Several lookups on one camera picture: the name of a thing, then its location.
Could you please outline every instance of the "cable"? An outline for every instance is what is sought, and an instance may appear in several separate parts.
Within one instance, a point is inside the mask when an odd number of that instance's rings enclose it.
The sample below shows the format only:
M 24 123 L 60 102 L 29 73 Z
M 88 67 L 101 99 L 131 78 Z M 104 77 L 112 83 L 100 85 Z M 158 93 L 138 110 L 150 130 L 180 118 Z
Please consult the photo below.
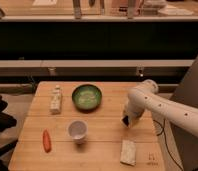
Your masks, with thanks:
M 165 132 L 165 118 L 164 118 L 164 121 L 163 121 L 163 125 L 158 122 L 157 120 L 153 120 L 155 123 L 157 123 L 160 127 L 161 127 L 161 132 L 157 134 L 157 136 L 160 136 L 161 134 L 164 135 L 164 142 L 165 142 L 165 146 L 166 146 L 166 149 L 167 149 L 167 152 L 170 156 L 170 158 L 173 160 L 173 162 L 178 166 L 178 168 L 181 170 L 181 171 L 184 171 L 183 168 L 181 167 L 181 165 L 178 164 L 178 162 L 174 159 L 174 157 L 172 156 L 170 150 L 169 150 L 169 146 L 168 146 L 168 143 L 167 143 L 167 136 L 166 136 L 166 132 Z
M 156 120 L 153 120 L 153 121 L 154 121 L 155 123 L 157 123 L 157 124 L 161 127 L 161 131 L 160 131 L 158 134 L 156 134 L 156 136 L 160 136 L 160 135 L 163 134 L 163 132 L 164 132 L 165 121 L 164 121 L 163 125 L 162 125 L 160 122 L 156 121 Z

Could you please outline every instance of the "carrot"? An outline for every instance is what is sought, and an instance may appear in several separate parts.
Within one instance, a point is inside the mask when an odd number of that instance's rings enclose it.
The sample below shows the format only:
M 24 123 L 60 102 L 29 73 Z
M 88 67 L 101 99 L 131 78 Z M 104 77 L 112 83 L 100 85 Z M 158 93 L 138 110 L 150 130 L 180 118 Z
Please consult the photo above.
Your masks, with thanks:
M 47 130 L 43 131 L 43 146 L 46 153 L 51 151 L 51 140 Z

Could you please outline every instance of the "floor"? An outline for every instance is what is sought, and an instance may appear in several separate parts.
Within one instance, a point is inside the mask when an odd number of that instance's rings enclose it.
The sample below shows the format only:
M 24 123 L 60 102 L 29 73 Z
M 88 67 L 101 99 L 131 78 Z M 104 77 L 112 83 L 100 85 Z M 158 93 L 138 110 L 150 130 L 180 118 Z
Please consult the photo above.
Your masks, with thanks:
M 160 94 L 160 95 L 165 98 L 170 97 L 170 94 Z M 25 117 L 27 115 L 28 109 L 30 107 L 31 101 L 33 99 L 33 96 L 34 96 L 33 94 L 23 94 L 23 95 L 4 94 L 3 95 L 3 99 L 8 102 L 8 107 L 6 108 L 5 112 L 14 116 L 17 119 L 18 123 L 16 127 L 10 128 L 8 130 L 5 130 L 3 133 L 0 133 L 0 146 L 10 142 L 13 139 L 16 139 L 19 136 L 20 130 L 22 129 L 22 126 L 23 126 Z M 163 118 L 160 115 L 153 114 L 153 118 L 160 123 L 163 122 Z M 161 131 L 160 126 L 156 123 L 154 124 L 157 130 L 157 133 L 160 132 Z M 165 127 L 166 127 L 165 131 L 167 135 L 167 143 L 169 146 L 169 150 L 172 153 L 172 156 L 174 157 L 174 159 L 180 164 L 181 163 L 180 158 L 178 156 L 178 152 L 177 152 L 175 142 L 174 142 L 174 137 L 169 127 L 168 121 L 166 122 Z M 166 171 L 172 171 L 172 170 L 179 171 L 180 169 L 172 161 L 172 159 L 170 158 L 166 150 L 166 145 L 165 145 L 163 134 L 159 136 L 158 139 L 159 139 L 161 150 L 163 153 Z M 2 157 L 6 165 L 8 165 L 11 155 L 12 155 L 12 151 Z

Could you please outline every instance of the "wooden table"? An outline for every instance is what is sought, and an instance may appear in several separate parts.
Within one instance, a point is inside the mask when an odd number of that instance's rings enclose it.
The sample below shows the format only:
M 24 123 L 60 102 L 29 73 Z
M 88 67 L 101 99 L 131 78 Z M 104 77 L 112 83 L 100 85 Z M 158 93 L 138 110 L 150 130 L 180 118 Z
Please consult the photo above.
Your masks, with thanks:
M 10 161 L 11 171 L 163 171 L 164 163 L 150 112 L 128 129 L 121 122 L 127 90 L 136 83 L 91 82 L 102 93 L 102 103 L 95 111 L 83 114 L 72 103 L 73 90 L 84 82 L 41 82 Z M 51 91 L 62 88 L 62 111 L 51 115 Z M 83 120 L 88 125 L 87 142 L 78 147 L 67 133 L 69 123 Z M 52 151 L 45 153 L 42 133 L 47 129 Z M 136 144 L 136 165 L 120 163 L 122 140 Z

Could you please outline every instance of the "green bowl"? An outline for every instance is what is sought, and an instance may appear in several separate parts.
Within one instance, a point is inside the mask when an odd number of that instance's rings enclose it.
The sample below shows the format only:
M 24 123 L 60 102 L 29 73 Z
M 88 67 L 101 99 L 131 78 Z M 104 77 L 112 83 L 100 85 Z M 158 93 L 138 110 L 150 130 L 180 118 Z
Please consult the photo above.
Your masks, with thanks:
M 91 84 L 84 84 L 77 87 L 72 94 L 75 106 L 84 111 L 97 108 L 101 103 L 102 93 L 100 89 Z

